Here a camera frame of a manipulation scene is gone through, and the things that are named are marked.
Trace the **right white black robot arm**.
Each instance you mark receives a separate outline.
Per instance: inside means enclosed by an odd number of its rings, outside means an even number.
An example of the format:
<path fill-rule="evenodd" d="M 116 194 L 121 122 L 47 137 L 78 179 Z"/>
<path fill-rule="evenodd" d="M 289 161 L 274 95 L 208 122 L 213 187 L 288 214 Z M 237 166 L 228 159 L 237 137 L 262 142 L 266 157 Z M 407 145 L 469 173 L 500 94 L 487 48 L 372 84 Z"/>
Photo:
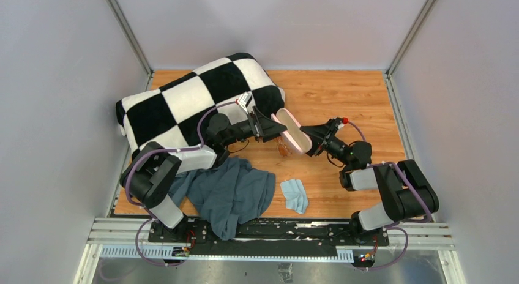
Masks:
<path fill-rule="evenodd" d="M 401 222 L 427 223 L 439 210 L 433 187 L 413 159 L 399 162 L 372 162 L 372 145 L 361 134 L 350 144 L 337 138 L 347 118 L 332 118 L 325 124 L 300 127 L 309 137 L 309 156 L 322 152 L 329 160 L 342 163 L 341 186 L 350 192 L 377 190 L 380 203 L 352 214 L 348 234 L 356 245 L 366 245 L 374 234 Z"/>

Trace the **light blue cleaning cloth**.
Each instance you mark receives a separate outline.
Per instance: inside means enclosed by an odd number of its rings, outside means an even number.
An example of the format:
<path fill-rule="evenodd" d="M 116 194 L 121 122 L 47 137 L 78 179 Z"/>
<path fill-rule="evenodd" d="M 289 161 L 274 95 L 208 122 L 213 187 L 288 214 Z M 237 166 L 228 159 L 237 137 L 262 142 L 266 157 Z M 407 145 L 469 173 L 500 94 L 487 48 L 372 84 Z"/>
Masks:
<path fill-rule="evenodd" d="M 300 179 L 290 179 L 280 183 L 281 191 L 285 197 L 287 209 L 295 211 L 299 215 L 305 214 L 309 200 Z"/>

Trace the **orange sunglasses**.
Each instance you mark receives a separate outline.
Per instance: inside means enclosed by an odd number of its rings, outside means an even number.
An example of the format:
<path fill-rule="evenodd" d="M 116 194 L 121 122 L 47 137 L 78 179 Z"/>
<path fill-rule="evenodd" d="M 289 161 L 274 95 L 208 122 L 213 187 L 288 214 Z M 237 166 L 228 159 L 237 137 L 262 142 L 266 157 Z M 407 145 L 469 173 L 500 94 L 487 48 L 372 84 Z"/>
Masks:
<path fill-rule="evenodd" d="M 277 149 L 279 154 L 282 157 L 288 157 L 291 155 L 291 149 L 284 143 L 281 137 L 278 137 L 277 139 Z"/>

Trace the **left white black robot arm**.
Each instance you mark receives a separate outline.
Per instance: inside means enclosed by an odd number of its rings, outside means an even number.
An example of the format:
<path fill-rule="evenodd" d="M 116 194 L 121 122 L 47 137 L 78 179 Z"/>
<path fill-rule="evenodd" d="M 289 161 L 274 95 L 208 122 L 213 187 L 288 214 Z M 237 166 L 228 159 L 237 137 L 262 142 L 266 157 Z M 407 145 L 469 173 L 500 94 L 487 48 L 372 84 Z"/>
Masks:
<path fill-rule="evenodd" d="M 262 114 L 257 107 L 242 109 L 245 120 L 232 124 L 229 117 L 210 109 L 197 125 L 200 143 L 184 148 L 165 148 L 150 141 L 121 174 L 120 185 L 129 203 L 143 208 L 152 219 L 164 226 L 164 235 L 173 243 L 187 237 L 185 215 L 168 192 L 176 175 L 192 170 L 206 170 L 229 157 L 228 146 L 253 137 L 267 142 L 287 131 L 287 126 Z"/>

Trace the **pink glasses case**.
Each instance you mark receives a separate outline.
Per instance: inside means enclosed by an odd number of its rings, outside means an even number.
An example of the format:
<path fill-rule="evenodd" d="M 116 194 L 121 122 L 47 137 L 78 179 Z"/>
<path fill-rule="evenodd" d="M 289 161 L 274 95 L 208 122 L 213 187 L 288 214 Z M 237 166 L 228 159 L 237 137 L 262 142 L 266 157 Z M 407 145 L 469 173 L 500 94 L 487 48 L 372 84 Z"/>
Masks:
<path fill-rule="evenodd" d="M 301 130 L 300 123 L 288 109 L 281 108 L 272 113 L 271 119 L 286 127 L 280 136 L 292 153 L 306 154 L 311 150 L 313 144 L 310 137 Z"/>

